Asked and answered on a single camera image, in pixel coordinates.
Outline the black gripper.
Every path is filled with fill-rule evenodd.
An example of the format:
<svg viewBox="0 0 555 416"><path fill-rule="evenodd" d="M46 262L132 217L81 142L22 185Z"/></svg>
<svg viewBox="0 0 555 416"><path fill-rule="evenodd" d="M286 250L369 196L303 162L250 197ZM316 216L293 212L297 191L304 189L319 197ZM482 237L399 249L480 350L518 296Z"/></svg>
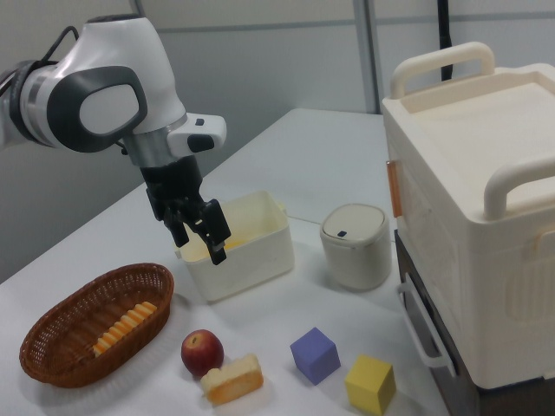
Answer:
<svg viewBox="0 0 555 416"><path fill-rule="evenodd" d="M154 216L170 231L175 246L189 242L183 223L205 243L214 265L226 260L225 241L230 228L218 200L204 201L199 188L202 175L194 156L165 166L140 169Z"/></svg>

